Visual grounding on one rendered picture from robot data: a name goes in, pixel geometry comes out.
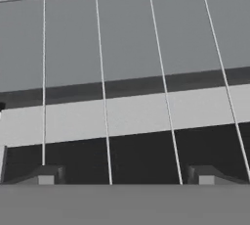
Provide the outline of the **grey toaster oven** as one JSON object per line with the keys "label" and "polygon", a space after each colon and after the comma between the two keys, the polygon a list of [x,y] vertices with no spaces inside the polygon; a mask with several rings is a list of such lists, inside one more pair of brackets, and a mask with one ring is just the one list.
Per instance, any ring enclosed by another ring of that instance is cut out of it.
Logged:
{"label": "grey toaster oven", "polygon": [[250,0],[0,0],[0,110],[250,84]]}

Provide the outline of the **toaster oven door with glass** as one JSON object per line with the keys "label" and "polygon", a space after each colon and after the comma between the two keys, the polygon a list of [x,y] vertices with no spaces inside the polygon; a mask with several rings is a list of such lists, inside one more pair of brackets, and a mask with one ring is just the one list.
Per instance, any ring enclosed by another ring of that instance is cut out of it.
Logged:
{"label": "toaster oven door with glass", "polygon": [[67,184],[181,184],[191,165],[248,179],[250,86],[0,93],[5,182],[45,167]]}

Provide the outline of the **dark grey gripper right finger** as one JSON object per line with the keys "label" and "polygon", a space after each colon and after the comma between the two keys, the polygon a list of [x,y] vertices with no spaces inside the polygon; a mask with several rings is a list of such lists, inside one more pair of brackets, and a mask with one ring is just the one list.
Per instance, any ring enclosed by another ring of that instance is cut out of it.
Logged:
{"label": "dark grey gripper right finger", "polygon": [[190,185],[246,185],[247,181],[228,176],[212,165],[189,165],[187,182]]}

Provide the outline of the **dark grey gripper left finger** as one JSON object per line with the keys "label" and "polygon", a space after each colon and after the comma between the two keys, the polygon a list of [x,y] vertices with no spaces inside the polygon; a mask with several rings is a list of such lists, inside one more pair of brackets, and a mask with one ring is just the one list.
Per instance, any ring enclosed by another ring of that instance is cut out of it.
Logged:
{"label": "dark grey gripper left finger", "polygon": [[5,180],[3,185],[60,185],[65,183],[65,169],[63,165],[43,165],[22,176]]}

